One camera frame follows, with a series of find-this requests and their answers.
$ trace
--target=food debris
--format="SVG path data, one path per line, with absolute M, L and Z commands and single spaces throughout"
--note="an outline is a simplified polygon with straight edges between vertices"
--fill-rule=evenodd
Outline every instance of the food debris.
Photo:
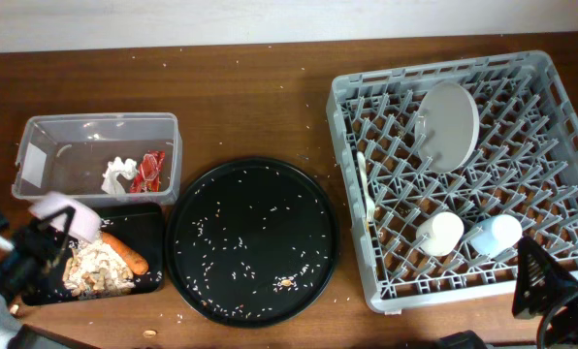
M 18 310 L 19 310 L 19 305 L 13 304 L 13 305 L 11 305 L 11 308 L 9 308 L 9 313 L 11 315 L 16 315 Z
M 154 330 L 146 330 L 145 332 L 143 332 L 143 337 L 151 338 L 151 337 L 155 336 L 156 334 L 157 334 L 157 332 Z

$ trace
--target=carrot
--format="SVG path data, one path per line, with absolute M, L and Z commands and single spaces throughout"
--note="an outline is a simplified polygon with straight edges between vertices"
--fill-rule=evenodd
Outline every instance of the carrot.
M 143 256 L 138 252 L 126 246 L 125 243 L 121 242 L 118 238 L 102 232 L 102 241 L 110 245 L 114 252 L 121 256 L 123 261 L 127 264 L 127 267 L 129 267 L 134 274 L 142 275 L 149 270 L 149 264 L 146 262 L 145 258 L 143 258 Z

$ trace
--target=black plate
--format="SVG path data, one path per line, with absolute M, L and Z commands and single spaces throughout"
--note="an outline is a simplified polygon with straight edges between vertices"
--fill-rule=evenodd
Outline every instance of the black plate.
M 332 276 L 338 241 L 334 210 L 314 180 L 289 164 L 253 158 L 209 171 L 179 197 L 166 258 L 177 289 L 198 312 L 258 328 L 317 299 Z M 297 285 L 277 286 L 283 276 Z
M 140 253 L 149 264 L 146 275 L 134 275 L 136 287 L 131 295 L 149 293 L 157 290 L 162 283 L 162 237 L 164 234 L 164 218 L 162 209 L 156 204 L 139 204 L 93 208 L 104 220 L 110 223 L 101 230 L 114 235 L 127 246 Z M 64 236 L 58 234 L 55 243 L 60 246 Z M 71 245 L 77 245 L 78 240 L 71 238 Z M 71 248 L 67 248 L 58 266 L 53 268 L 47 277 L 40 279 L 33 286 L 33 293 L 24 293 L 22 300 L 28 305 L 44 305 L 65 301 L 82 301 L 73 297 L 71 291 L 63 284 L 65 264 L 72 257 Z

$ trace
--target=dish rack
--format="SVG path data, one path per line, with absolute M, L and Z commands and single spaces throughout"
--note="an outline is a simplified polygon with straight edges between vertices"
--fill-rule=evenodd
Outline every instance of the dish rack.
M 469 160 L 448 174 L 429 171 L 414 135 L 425 94 L 460 84 L 479 109 Z M 472 225 L 517 217 L 578 278 L 578 117 L 550 56 L 540 51 L 464 59 L 337 77 L 326 107 L 352 216 L 352 236 L 369 307 L 380 313 L 511 293 L 517 251 L 494 259 L 468 244 Z M 365 219 L 357 151 L 367 158 L 377 212 Z M 454 251 L 431 257 L 416 228 L 450 210 L 466 233 Z

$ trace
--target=pink sponge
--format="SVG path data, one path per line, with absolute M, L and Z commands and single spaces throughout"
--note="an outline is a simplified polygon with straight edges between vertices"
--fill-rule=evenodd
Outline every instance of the pink sponge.
M 61 193 L 49 192 L 28 210 L 32 215 L 41 219 L 67 206 L 71 206 L 76 210 L 74 220 L 69 229 L 69 235 L 89 243 L 99 238 L 98 232 L 102 224 L 102 219 L 99 215 L 89 207 Z M 61 215 L 55 218 L 50 225 L 59 231 L 63 231 L 65 229 L 65 218 L 65 215 Z

